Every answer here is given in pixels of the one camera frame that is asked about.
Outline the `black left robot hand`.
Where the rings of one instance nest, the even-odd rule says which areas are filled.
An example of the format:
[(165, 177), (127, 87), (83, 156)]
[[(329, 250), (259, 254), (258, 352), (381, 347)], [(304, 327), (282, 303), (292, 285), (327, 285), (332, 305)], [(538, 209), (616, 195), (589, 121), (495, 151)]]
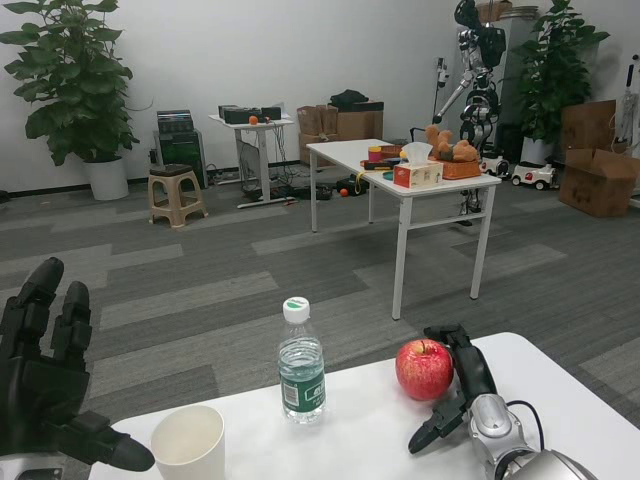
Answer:
[(63, 262), (42, 262), (18, 294), (8, 298), (1, 320), (1, 476), (59, 479), (65, 462), (103, 463), (133, 472), (149, 470), (153, 454), (108, 418), (81, 409), (90, 374), (85, 352), (91, 336), (87, 286), (67, 289), (51, 339), (41, 350), (50, 307), (64, 274)]

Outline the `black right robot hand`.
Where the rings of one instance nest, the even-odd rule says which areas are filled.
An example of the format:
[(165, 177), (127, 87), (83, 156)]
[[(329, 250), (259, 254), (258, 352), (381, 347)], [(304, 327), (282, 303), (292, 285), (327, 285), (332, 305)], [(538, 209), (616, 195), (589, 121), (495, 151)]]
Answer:
[(462, 325), (431, 326), (424, 329), (424, 334), (449, 348), (460, 388), (454, 398), (437, 406), (431, 417), (414, 433), (408, 444), (411, 454), (420, 452), (437, 438), (445, 438), (453, 432), (477, 397), (497, 393), (483, 353), (471, 343)]

